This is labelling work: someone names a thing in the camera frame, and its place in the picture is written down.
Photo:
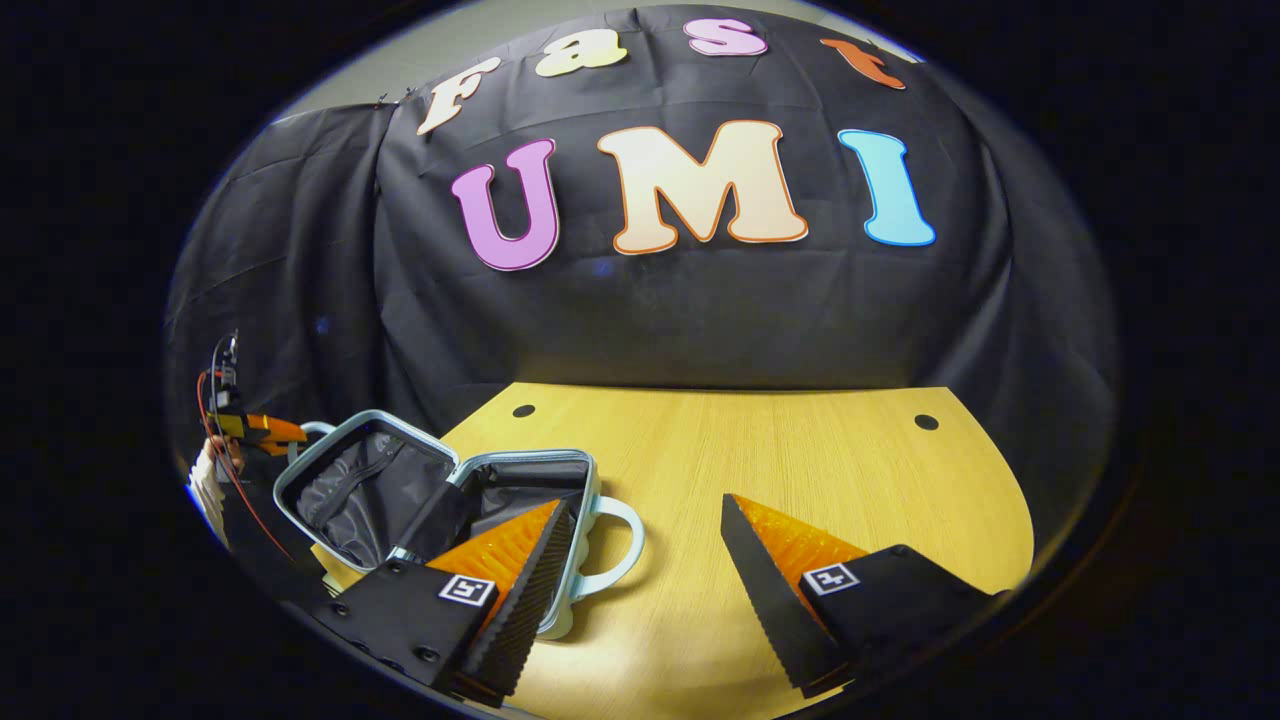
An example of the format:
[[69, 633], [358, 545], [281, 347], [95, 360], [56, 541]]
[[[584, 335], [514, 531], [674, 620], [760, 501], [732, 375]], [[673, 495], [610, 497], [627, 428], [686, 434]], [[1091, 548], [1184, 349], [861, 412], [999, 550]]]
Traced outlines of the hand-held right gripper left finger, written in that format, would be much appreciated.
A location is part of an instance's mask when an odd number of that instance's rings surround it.
[[421, 685], [498, 707], [515, 693], [573, 533], [556, 498], [429, 562], [392, 559], [310, 616]]

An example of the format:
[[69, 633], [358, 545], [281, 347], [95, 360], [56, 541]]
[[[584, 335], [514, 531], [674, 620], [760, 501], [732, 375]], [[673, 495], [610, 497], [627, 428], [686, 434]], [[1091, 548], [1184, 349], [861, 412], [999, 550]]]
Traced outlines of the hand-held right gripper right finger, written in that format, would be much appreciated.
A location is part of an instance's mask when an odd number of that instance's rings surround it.
[[868, 552], [741, 495], [724, 495], [719, 532], [806, 698], [908, 666], [998, 597], [909, 544]]

